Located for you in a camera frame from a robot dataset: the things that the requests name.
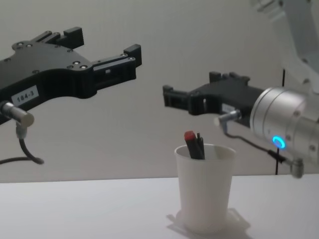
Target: paper cup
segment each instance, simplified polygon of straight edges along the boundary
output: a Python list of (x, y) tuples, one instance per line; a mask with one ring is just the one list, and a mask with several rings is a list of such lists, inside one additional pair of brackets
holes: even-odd
[(195, 233), (213, 233), (225, 226), (236, 152), (205, 144), (205, 160), (191, 159), (187, 146), (175, 150), (181, 216)]

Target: blue led light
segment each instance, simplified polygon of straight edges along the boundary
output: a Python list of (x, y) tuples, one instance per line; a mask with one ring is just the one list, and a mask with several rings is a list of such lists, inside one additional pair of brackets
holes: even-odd
[(276, 147), (280, 148), (280, 149), (284, 149), (286, 148), (286, 143), (283, 140), (283, 138), (281, 138), (280, 136), (274, 136), (273, 137), (273, 143)]

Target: screw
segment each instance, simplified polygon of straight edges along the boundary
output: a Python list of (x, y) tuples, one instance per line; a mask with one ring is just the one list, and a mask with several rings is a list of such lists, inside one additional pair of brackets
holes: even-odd
[(295, 111), (295, 112), (294, 112), (294, 116), (295, 116), (295, 117), (300, 116), (300, 112), (299, 112), (299, 111)]

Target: white wall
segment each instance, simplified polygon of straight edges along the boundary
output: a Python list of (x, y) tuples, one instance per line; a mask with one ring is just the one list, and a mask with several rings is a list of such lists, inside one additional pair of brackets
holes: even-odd
[[(173, 150), (190, 129), (205, 142), (235, 148), (236, 174), (274, 174), (272, 159), (225, 138), (213, 115), (163, 106), (162, 85), (192, 90), (212, 70), (248, 75), (263, 89), (281, 84), (275, 36), (248, 0), (3, 0), (0, 56), (11, 55), (17, 41), (74, 26), (84, 31), (78, 52), (90, 60), (141, 44), (138, 78), (88, 100), (60, 98), (32, 109), (26, 144), (45, 165), (1, 165), (0, 182), (176, 176)], [(271, 147), (240, 125), (230, 132)], [(0, 126), (0, 151), (1, 158), (22, 155), (13, 122)]]

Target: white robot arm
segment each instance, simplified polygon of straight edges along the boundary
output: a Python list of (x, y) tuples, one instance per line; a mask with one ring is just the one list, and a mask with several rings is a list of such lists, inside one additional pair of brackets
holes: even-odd
[(283, 67), (309, 93), (269, 88), (250, 117), (253, 133), (292, 154), (292, 175), (302, 177), (303, 161), (319, 164), (319, 38), (310, 0), (251, 0), (274, 26)]

